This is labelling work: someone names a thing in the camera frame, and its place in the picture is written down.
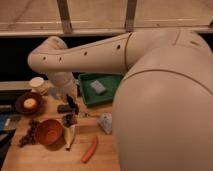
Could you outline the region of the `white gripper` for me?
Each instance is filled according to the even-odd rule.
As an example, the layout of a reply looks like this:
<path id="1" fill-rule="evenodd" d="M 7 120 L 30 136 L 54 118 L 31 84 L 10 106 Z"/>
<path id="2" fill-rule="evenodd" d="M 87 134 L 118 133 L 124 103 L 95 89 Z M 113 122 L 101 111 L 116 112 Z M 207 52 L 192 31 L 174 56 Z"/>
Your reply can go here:
<path id="1" fill-rule="evenodd" d="M 67 100 L 67 96 L 76 100 L 76 81 L 71 72 L 56 72 L 49 75 L 50 82 L 56 87 L 62 101 Z"/>

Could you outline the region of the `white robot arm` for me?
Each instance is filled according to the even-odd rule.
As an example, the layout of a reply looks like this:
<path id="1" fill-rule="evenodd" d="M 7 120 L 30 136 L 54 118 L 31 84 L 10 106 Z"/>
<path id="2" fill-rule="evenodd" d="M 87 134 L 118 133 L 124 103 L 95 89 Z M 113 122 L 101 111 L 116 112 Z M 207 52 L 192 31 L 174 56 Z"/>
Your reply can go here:
<path id="1" fill-rule="evenodd" d="M 188 29 L 145 29 L 69 48 L 46 39 L 29 66 L 63 86 L 71 72 L 120 74 L 113 134 L 122 171 L 213 171 L 213 52 Z"/>

